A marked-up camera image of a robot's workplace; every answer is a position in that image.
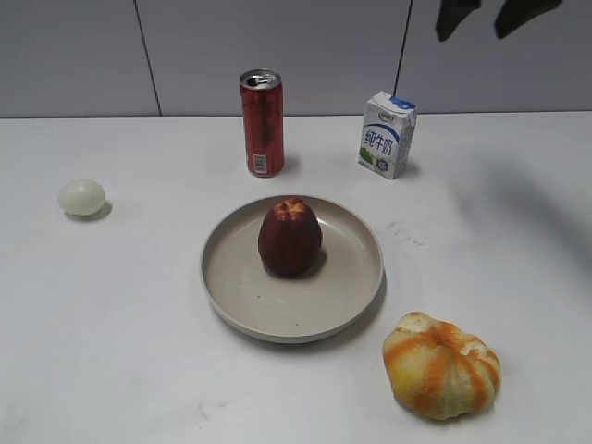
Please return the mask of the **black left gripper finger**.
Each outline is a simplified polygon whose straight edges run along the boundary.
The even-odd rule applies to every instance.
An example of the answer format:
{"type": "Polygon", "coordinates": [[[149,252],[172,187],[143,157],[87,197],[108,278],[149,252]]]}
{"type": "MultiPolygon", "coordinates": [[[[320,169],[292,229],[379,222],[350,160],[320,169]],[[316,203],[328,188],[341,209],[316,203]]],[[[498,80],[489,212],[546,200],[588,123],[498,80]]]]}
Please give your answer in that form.
{"type": "Polygon", "coordinates": [[[481,5],[481,0],[441,0],[436,23],[438,40],[447,41],[459,24],[481,5]]]}

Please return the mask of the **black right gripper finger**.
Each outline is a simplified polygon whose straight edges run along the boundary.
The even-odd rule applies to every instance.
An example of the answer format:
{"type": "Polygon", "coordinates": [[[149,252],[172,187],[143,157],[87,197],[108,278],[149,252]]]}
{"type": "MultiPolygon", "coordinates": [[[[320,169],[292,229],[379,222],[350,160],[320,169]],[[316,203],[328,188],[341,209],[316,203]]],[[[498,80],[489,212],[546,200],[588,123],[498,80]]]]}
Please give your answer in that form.
{"type": "Polygon", "coordinates": [[[499,40],[518,30],[528,21],[558,8],[562,0],[506,0],[494,22],[499,40]]]}

